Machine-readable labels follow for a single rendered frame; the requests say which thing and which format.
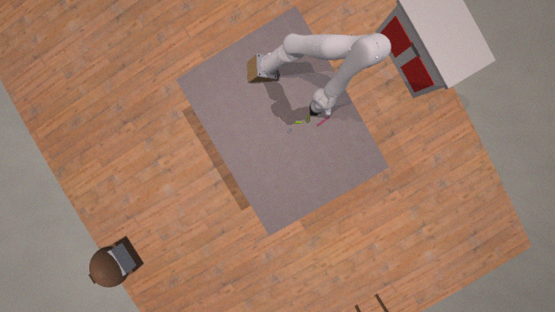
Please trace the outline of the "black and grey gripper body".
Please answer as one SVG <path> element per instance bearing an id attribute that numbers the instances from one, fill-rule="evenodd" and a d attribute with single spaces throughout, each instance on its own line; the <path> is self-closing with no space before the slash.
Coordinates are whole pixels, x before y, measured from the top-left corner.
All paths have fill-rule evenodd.
<path id="1" fill-rule="evenodd" d="M 317 116 L 317 115 L 320 114 L 322 111 L 324 111 L 326 115 L 330 115 L 331 109 L 330 109 L 330 110 L 317 111 L 317 110 L 314 109 L 314 107 L 312 106 L 312 103 L 313 103 L 313 101 L 310 103 L 310 115 Z"/>

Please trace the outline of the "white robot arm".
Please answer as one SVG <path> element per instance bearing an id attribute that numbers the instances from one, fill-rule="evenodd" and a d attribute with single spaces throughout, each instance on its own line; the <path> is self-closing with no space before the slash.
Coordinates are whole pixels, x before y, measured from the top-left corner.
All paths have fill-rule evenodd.
<path id="1" fill-rule="evenodd" d="M 330 110 L 351 78 L 363 69 L 385 60 L 390 50 L 389 39 L 380 33 L 361 36 L 289 34 L 282 45 L 261 59 L 260 68 L 270 75 L 304 55 L 327 61 L 344 59 L 326 86 L 317 89 L 312 97 L 314 109 Z"/>

